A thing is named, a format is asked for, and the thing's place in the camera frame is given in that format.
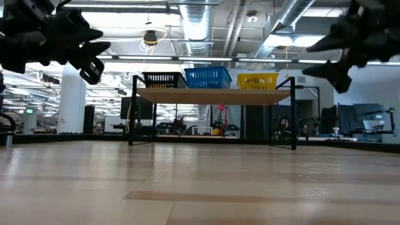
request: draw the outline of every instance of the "black basket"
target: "black basket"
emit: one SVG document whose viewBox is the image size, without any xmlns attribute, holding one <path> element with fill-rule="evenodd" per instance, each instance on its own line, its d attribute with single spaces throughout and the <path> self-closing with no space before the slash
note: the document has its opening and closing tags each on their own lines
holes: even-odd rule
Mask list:
<svg viewBox="0 0 400 225">
<path fill-rule="evenodd" d="M 180 72 L 142 72 L 146 88 L 187 88 Z"/>
</svg>

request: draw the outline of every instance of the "computer monitor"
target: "computer monitor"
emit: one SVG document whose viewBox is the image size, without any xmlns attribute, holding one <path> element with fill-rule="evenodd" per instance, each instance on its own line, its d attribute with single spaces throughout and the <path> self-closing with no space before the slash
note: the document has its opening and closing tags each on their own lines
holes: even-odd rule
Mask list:
<svg viewBox="0 0 400 225">
<path fill-rule="evenodd" d="M 128 109 L 131 104 L 131 97 L 121 98 L 121 119 L 128 118 Z M 153 119 L 153 103 L 142 97 L 136 97 L 137 109 L 140 108 L 141 119 Z M 138 110 L 135 112 L 135 118 L 138 119 Z"/>
<path fill-rule="evenodd" d="M 354 108 L 356 110 L 357 120 L 359 121 L 385 120 L 383 104 L 354 104 Z"/>
</svg>

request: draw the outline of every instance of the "blue basket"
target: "blue basket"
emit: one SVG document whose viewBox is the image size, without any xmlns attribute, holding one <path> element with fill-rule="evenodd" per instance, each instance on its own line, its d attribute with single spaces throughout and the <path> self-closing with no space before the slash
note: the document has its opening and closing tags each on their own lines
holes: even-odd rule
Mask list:
<svg viewBox="0 0 400 225">
<path fill-rule="evenodd" d="M 231 76 L 223 66 L 184 69 L 188 88 L 229 89 Z"/>
</svg>

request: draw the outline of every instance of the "wooden tabletop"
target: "wooden tabletop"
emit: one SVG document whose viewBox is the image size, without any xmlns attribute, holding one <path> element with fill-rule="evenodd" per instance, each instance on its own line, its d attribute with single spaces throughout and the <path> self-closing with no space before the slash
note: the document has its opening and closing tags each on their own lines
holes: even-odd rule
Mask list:
<svg viewBox="0 0 400 225">
<path fill-rule="evenodd" d="M 153 103 L 227 104 L 268 106 L 290 96 L 288 90 L 138 88 L 137 93 Z"/>
</svg>

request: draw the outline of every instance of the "light fixture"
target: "light fixture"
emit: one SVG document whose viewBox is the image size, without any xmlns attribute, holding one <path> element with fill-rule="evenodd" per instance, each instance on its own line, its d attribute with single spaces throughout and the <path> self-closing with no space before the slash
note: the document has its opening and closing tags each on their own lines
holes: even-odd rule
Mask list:
<svg viewBox="0 0 400 225">
<path fill-rule="evenodd" d="M 214 41 L 179 40 L 179 44 L 214 44 Z"/>
<path fill-rule="evenodd" d="M 272 47 L 277 47 L 277 46 L 292 46 L 293 45 L 293 40 L 289 36 L 279 36 L 272 34 L 268 36 L 268 38 L 264 41 L 265 46 L 272 46 Z"/>
<path fill-rule="evenodd" d="M 368 62 L 368 66 L 400 66 L 400 62 Z"/>
<path fill-rule="evenodd" d="M 113 59 L 113 56 L 97 56 L 98 59 Z"/>
<path fill-rule="evenodd" d="M 124 75 L 124 81 L 130 81 L 131 80 L 131 75 L 129 75 L 129 73 L 127 72 L 125 75 Z"/>
<path fill-rule="evenodd" d="M 29 92 L 17 88 L 10 87 L 9 90 L 14 94 L 29 95 Z"/>
<path fill-rule="evenodd" d="M 18 106 L 3 106 L 6 109 L 26 109 L 26 107 L 18 107 Z"/>
<path fill-rule="evenodd" d="M 321 40 L 324 36 L 315 35 L 315 36 L 298 36 L 293 41 L 293 46 L 296 47 L 309 47 L 313 46 L 319 40 Z"/>
<path fill-rule="evenodd" d="M 172 60 L 172 57 L 166 56 L 120 56 L 119 58 L 130 60 Z"/>
<path fill-rule="evenodd" d="M 257 18 L 257 16 L 256 16 L 256 14 L 257 14 L 257 11 L 255 11 L 255 10 L 249 11 L 249 12 L 247 13 L 247 15 L 246 15 L 246 16 L 248 16 L 247 21 L 248 21 L 249 23 L 255 23 L 255 22 L 257 22 L 258 18 Z"/>
<path fill-rule="evenodd" d="M 180 61 L 217 61 L 231 62 L 233 59 L 228 57 L 179 57 Z"/>
<path fill-rule="evenodd" d="M 65 8 L 136 8 L 136 9 L 164 9 L 165 6 L 151 4 L 67 4 Z"/>
<path fill-rule="evenodd" d="M 244 63 L 291 63 L 292 59 L 239 59 Z"/>
<path fill-rule="evenodd" d="M 326 63 L 326 60 L 301 59 L 301 60 L 299 60 L 299 63 L 304 63 L 304 64 L 324 64 L 324 63 Z"/>
</svg>

